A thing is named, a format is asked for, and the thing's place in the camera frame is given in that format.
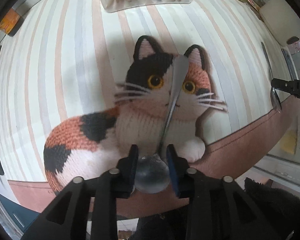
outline cat paw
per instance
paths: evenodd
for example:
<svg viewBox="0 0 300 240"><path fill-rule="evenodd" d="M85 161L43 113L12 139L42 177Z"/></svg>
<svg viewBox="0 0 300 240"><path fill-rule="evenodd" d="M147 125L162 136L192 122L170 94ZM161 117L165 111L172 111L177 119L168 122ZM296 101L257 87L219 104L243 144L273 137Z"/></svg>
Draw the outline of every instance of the cat paw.
<svg viewBox="0 0 300 240"><path fill-rule="evenodd" d="M206 149L204 142L194 137L181 145L174 145L179 157L185 158L189 163L199 160Z"/></svg>

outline black pupil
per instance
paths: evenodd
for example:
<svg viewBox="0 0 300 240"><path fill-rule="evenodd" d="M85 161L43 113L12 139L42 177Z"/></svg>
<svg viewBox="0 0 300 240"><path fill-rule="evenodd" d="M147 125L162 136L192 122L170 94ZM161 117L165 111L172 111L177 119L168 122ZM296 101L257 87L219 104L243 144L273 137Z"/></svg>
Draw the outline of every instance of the black pupil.
<svg viewBox="0 0 300 240"><path fill-rule="evenodd" d="M193 84L190 83L190 82L186 83L185 89L188 90L188 91L192 91L193 90Z"/></svg>
<svg viewBox="0 0 300 240"><path fill-rule="evenodd" d="M151 85L153 85L154 87L159 86L160 85L160 78L159 77L152 77L150 82L151 82Z"/></svg>

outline cat body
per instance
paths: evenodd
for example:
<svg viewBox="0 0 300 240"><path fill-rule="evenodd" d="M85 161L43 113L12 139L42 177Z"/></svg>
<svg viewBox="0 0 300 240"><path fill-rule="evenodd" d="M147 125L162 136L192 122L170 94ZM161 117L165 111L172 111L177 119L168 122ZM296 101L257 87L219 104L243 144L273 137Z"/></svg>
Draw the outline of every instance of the cat body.
<svg viewBox="0 0 300 240"><path fill-rule="evenodd" d="M204 142L195 136L195 122L208 107L220 109L210 105L220 101L211 99L202 49L193 45L185 55L189 71L163 149L173 144L179 156L194 162L205 151ZM155 152L170 98L174 57L152 37L141 36L115 108L69 118L52 130L43 155L47 180L55 192L73 177L91 179L115 167L132 144L138 145L140 156Z"/></svg>

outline pink inner ear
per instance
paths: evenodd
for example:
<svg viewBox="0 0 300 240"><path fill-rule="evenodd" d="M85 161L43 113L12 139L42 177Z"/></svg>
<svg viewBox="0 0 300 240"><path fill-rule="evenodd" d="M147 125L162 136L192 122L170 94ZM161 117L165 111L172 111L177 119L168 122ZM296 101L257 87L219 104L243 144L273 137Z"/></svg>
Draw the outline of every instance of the pink inner ear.
<svg viewBox="0 0 300 240"><path fill-rule="evenodd" d="M195 48L189 55L189 61L195 63L196 65L201 65L201 57L200 57L200 51L199 49Z"/></svg>
<svg viewBox="0 0 300 240"><path fill-rule="evenodd" d="M144 39L141 42L140 48L139 48L139 59L143 59L145 57L148 57L149 55L153 55L155 52L152 49L149 41Z"/></svg>

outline yellow eye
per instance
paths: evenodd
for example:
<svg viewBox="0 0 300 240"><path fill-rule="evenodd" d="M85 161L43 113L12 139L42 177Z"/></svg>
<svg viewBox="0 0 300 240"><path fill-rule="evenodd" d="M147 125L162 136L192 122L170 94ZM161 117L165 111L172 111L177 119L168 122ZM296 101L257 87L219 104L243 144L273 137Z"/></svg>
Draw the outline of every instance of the yellow eye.
<svg viewBox="0 0 300 240"><path fill-rule="evenodd" d="M188 94L194 94L195 84L192 81L185 81L182 85L182 89Z"/></svg>
<svg viewBox="0 0 300 240"><path fill-rule="evenodd" d="M157 75L151 75L148 78L148 86L151 89L159 89L163 86L163 79Z"/></svg>

